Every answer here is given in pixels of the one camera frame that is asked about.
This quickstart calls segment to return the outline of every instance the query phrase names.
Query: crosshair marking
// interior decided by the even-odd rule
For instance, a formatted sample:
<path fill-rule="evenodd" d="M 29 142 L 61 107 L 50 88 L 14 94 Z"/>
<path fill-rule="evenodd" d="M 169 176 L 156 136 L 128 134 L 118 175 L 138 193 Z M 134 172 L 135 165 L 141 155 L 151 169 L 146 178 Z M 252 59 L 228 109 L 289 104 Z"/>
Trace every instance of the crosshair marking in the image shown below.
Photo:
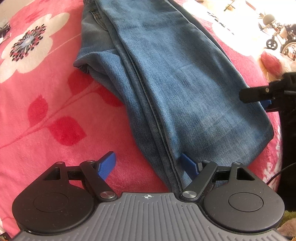
<path fill-rule="evenodd" d="M 154 197 L 154 196 L 151 196 L 150 194 L 146 194 L 145 196 L 142 196 L 142 197 L 144 197 L 144 198 L 146 198 L 146 199 L 149 199 L 149 198 L 152 198 L 152 197 Z"/>

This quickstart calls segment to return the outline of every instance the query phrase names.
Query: red leaf pattern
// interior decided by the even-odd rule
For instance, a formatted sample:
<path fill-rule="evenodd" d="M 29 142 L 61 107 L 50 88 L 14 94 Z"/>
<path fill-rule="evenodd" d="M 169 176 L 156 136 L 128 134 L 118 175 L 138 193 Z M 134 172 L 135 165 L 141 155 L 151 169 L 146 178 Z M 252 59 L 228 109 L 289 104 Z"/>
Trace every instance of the red leaf pattern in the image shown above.
<path fill-rule="evenodd" d="M 76 69 L 68 77 L 68 85 L 73 95 L 85 90 L 91 83 L 93 78 L 89 74 Z"/>
<path fill-rule="evenodd" d="M 38 17 L 40 16 L 40 13 L 42 12 L 42 10 L 37 10 L 37 11 L 31 13 L 30 15 L 28 15 L 28 16 L 25 18 L 25 23 L 30 23 L 30 22 L 32 22 L 33 20 L 38 19 Z"/>
<path fill-rule="evenodd" d="M 123 106 L 123 103 L 109 90 L 107 90 L 104 86 L 101 86 L 96 90 L 96 93 L 99 94 L 102 99 L 109 105 L 114 107 Z"/>
<path fill-rule="evenodd" d="M 48 103 L 39 95 L 36 100 L 34 100 L 28 108 L 28 119 L 30 123 L 30 127 L 37 125 L 40 121 L 42 121 L 48 111 Z"/>
<path fill-rule="evenodd" d="M 57 119 L 48 126 L 48 129 L 53 137 L 61 145 L 65 146 L 72 146 L 86 137 L 84 130 L 78 122 L 70 116 L 64 116 Z"/>

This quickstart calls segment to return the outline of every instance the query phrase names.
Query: wheel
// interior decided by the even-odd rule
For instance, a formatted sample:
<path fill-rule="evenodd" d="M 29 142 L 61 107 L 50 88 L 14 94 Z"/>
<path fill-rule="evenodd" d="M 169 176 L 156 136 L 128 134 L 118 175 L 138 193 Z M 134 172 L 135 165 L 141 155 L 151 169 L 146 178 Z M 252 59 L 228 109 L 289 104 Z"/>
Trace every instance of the wheel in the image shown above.
<path fill-rule="evenodd" d="M 266 46 L 268 49 L 276 50 L 278 44 L 274 39 L 269 39 L 266 41 Z"/>
<path fill-rule="evenodd" d="M 291 60 L 296 60 L 296 39 L 286 41 L 281 48 L 281 53 L 288 56 Z"/>
<path fill-rule="evenodd" d="M 283 49 L 285 48 L 285 46 L 289 43 L 292 43 L 292 42 L 296 42 L 296 39 L 290 39 L 290 40 L 287 40 L 282 46 L 281 46 L 281 53 L 283 53 Z"/>

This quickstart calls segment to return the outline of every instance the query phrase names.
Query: jeans seam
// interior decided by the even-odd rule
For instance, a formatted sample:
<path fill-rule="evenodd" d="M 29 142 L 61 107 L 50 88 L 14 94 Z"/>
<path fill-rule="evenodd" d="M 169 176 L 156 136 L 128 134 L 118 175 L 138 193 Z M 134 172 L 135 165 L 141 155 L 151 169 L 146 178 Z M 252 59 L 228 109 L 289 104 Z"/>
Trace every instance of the jeans seam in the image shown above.
<path fill-rule="evenodd" d="M 99 13 L 95 11 L 95 9 L 90 10 L 91 14 L 93 15 L 95 21 L 97 22 L 98 25 L 100 25 L 105 31 L 108 31 L 106 26 L 101 22 Z"/>
<path fill-rule="evenodd" d="M 141 79 L 141 77 L 140 77 L 140 75 L 139 75 L 139 73 L 138 73 L 138 71 L 137 71 L 137 66 L 136 66 L 136 64 L 134 63 L 134 60 L 131 58 L 131 56 L 130 56 L 130 54 L 129 54 L 128 52 L 126 52 L 126 53 L 127 53 L 128 57 L 130 58 L 130 61 L 131 61 L 132 65 L 133 65 L 133 67 L 134 67 L 134 69 L 135 69 L 135 72 L 136 72 L 136 74 L 137 74 L 137 76 L 138 76 L 139 82 L 140 82 L 140 84 L 141 84 L 141 86 L 142 86 L 143 92 L 145 93 L 145 96 L 146 96 L 147 102 L 148 102 L 148 104 L 149 104 L 149 106 L 150 106 L 150 108 L 151 108 L 152 114 L 153 114 L 154 119 L 155 119 L 155 122 L 156 122 L 156 124 L 157 124 L 157 128 L 158 128 L 158 130 L 159 130 L 159 134 L 160 134 L 161 140 L 162 140 L 163 145 L 164 145 L 164 147 L 165 147 L 165 151 L 166 151 L 166 153 L 167 153 L 167 155 L 168 155 L 168 158 L 169 158 L 169 160 L 170 160 L 171 168 L 172 168 L 172 171 L 173 171 L 173 173 L 174 173 L 174 175 L 175 175 L 175 178 L 176 178 L 176 181 L 177 181 L 177 184 L 178 184 L 179 190 L 182 191 L 182 190 L 183 190 L 183 188 L 182 188 L 182 182 L 181 182 L 180 177 L 179 177 L 179 175 L 178 175 L 178 172 L 177 172 L 177 170 L 176 170 L 176 168 L 175 168 L 174 162 L 173 162 L 173 160 L 172 160 L 173 158 L 172 158 L 171 153 L 170 153 L 170 151 L 169 151 L 169 148 L 168 148 L 167 142 L 165 141 L 165 137 L 164 137 L 164 135 L 162 134 L 162 130 L 163 130 L 163 128 L 161 128 L 161 124 L 159 123 L 159 120 L 158 120 L 158 118 L 157 118 L 157 116 L 156 116 L 155 108 L 154 108 L 154 106 L 152 105 L 152 102 L 150 101 L 149 95 L 148 95 L 148 93 L 147 93 L 147 91 L 146 91 L 146 89 L 145 89 L 145 85 L 144 85 L 144 83 L 143 83 L 143 81 L 142 81 L 142 79 Z"/>

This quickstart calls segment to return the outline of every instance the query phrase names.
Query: denim fabric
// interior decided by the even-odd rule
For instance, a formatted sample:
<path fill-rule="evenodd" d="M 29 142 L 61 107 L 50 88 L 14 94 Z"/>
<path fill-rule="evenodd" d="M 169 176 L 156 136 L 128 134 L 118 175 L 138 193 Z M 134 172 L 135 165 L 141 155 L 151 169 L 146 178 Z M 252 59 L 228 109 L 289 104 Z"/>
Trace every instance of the denim fabric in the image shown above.
<path fill-rule="evenodd" d="M 85 0 L 81 37 L 74 66 L 125 103 L 137 145 L 170 190 L 191 182 L 183 152 L 248 165 L 273 137 L 261 105 L 239 100 L 247 85 L 221 47 L 174 2 Z"/>

